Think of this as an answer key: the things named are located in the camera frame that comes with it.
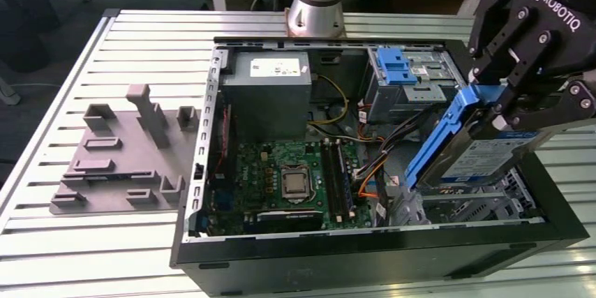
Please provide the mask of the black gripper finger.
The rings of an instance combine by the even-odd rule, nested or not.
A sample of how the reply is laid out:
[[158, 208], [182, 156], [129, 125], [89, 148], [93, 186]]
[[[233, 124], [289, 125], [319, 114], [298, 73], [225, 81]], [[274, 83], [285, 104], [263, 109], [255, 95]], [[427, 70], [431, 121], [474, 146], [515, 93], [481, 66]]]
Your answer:
[[518, 63], [495, 104], [494, 119], [514, 131], [559, 131], [595, 124], [595, 69], [570, 75], [543, 75], [539, 61], [551, 42], [551, 32], [539, 36], [545, 48]]
[[481, 0], [469, 41], [474, 59], [469, 82], [499, 84], [514, 68], [509, 51], [537, 19], [537, 9], [514, 0]]

